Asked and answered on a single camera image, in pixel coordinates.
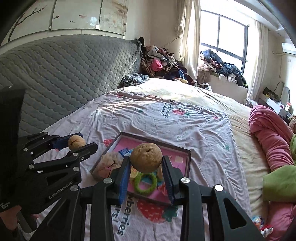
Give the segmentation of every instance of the window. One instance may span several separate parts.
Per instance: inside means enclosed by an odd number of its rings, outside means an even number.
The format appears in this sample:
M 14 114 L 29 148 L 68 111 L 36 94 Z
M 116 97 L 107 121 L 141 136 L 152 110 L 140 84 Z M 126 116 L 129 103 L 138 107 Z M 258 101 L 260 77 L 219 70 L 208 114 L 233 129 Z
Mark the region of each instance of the window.
M 223 62 L 244 73 L 247 62 L 248 25 L 213 12 L 201 11 L 200 50 L 211 48 Z

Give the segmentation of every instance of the blue gripper pad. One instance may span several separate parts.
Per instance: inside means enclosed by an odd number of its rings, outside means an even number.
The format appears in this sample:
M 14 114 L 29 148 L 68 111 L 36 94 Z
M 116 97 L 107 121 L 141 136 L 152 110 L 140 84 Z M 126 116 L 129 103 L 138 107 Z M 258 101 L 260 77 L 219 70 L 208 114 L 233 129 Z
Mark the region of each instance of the blue gripper pad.
M 170 177 L 170 173 L 168 171 L 168 167 L 167 167 L 164 157 L 163 157 L 163 160 L 161 161 L 161 168 L 163 171 L 163 179 L 165 181 L 165 187 L 166 187 L 166 190 L 168 193 L 168 198 L 171 201 L 171 203 L 174 203 L 173 182 Z
M 124 169 L 120 184 L 119 184 L 119 202 L 120 204 L 123 203 L 124 199 L 126 198 L 126 192 L 128 190 L 128 182 L 129 182 L 129 177 L 131 174 L 131 162 L 128 161 L 126 164 L 126 167 Z
M 75 134 L 71 134 L 71 135 L 68 135 L 68 136 L 60 137 L 53 144 L 52 148 L 61 150 L 61 149 L 64 149 L 64 148 L 68 147 L 68 140 L 70 139 L 71 136 L 75 136 L 75 135 L 81 136 L 83 138 L 83 134 L 81 134 L 80 132 L 75 133 Z

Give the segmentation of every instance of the pink blanket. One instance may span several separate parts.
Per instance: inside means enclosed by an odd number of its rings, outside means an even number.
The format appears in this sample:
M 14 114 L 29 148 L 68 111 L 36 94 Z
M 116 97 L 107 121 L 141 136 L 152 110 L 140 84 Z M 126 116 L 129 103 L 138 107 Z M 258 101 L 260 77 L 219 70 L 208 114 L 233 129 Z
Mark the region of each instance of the pink blanket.
M 271 171 L 293 165 L 289 147 L 293 132 L 278 114 L 257 105 L 251 110 L 249 126 L 266 153 Z M 270 202 L 267 223 L 273 226 L 274 231 L 267 240 L 280 240 L 294 218 L 293 208 L 293 203 Z

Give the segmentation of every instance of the white curtain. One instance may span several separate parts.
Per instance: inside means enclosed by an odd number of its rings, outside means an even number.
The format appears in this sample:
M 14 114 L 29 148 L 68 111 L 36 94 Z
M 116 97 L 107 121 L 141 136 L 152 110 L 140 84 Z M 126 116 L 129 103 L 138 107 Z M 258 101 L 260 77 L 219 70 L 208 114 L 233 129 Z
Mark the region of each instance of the white curtain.
M 196 79 L 200 47 L 200 0 L 177 0 L 177 10 L 178 25 L 175 31 L 177 36 L 182 37 L 180 57 L 188 74 Z
M 257 50 L 252 51 L 255 54 L 254 70 L 248 88 L 248 98 L 251 100 L 257 100 L 258 98 L 260 85 L 266 71 L 268 55 L 268 28 L 257 20 L 255 20 L 255 35 L 257 37 L 251 39 L 253 41 L 252 46 Z

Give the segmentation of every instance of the floral painting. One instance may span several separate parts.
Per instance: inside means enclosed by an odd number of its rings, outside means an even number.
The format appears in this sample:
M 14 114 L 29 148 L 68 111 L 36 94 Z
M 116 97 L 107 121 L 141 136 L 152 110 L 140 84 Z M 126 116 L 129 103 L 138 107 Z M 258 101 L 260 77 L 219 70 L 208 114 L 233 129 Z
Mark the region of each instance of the floral painting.
M 54 0 L 35 1 L 13 24 L 1 45 L 22 36 L 47 31 Z
M 99 29 L 125 35 L 128 0 L 103 0 Z
M 99 29 L 102 0 L 57 0 L 51 30 Z

